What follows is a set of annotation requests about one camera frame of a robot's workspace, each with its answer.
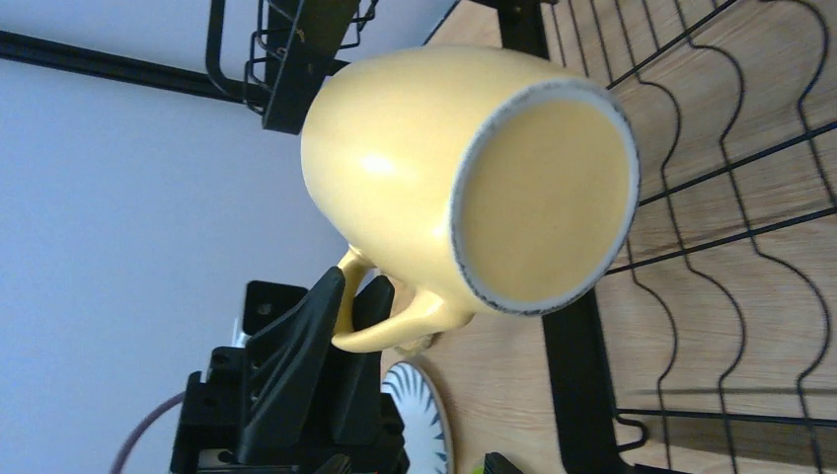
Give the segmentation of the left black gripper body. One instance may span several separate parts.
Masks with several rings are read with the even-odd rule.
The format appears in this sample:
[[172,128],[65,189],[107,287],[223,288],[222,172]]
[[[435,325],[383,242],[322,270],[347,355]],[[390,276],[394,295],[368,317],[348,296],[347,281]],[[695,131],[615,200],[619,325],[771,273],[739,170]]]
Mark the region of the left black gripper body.
[[[310,288],[253,280],[247,284],[242,329],[248,341],[295,306]],[[275,453],[266,464],[237,459],[240,437],[245,346],[212,351],[206,372],[193,373],[179,416],[170,469],[174,473],[313,473],[331,456],[350,458],[351,473],[404,473],[410,462],[404,425],[392,396],[381,391],[381,431],[372,444],[340,445],[331,433],[341,363],[332,343],[318,380],[300,440]]]

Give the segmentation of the black wire dish rack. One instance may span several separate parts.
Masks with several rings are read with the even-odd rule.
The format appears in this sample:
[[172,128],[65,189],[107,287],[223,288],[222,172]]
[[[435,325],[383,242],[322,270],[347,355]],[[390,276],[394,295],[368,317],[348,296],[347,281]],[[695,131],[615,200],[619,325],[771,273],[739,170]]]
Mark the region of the black wire dish rack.
[[562,316],[387,352],[430,377],[454,473],[836,469],[836,5],[451,1],[429,44],[529,44],[643,150],[634,228]]

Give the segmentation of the yellow ceramic mug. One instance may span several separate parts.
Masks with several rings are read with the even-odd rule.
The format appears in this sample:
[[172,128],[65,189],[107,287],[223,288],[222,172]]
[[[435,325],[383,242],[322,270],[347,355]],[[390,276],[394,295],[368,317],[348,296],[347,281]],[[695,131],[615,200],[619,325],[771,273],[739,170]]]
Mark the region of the yellow ceramic mug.
[[479,313],[567,307],[612,266],[640,200],[619,101],[512,49],[353,62],[317,93],[300,137],[307,191],[348,246],[332,342],[351,353]]

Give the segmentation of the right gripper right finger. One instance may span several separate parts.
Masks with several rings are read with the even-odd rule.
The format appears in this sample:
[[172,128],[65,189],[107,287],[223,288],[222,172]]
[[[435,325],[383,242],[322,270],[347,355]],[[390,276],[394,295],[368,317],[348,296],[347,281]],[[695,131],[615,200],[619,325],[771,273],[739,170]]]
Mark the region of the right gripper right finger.
[[523,474],[509,459],[499,452],[489,452],[484,456],[483,474]]

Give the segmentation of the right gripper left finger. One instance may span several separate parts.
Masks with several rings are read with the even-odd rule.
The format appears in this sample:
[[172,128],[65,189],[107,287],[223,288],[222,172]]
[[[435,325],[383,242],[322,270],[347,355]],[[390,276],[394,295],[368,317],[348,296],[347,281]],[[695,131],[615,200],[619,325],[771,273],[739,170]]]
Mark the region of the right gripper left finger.
[[318,467],[313,474],[350,474],[350,458],[345,454],[335,454]]

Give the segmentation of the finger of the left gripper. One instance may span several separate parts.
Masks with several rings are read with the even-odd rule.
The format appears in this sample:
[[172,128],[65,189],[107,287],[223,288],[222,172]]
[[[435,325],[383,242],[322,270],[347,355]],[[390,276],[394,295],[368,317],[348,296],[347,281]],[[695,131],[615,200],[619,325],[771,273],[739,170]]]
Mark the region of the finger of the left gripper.
[[266,464],[302,437],[344,286],[342,271],[328,269],[295,306],[247,342],[240,462]]
[[[375,277],[352,300],[354,328],[367,329],[386,320],[394,295],[385,276]],[[339,351],[341,372],[331,433],[340,445],[372,444],[381,431],[380,357],[379,350],[363,354]]]

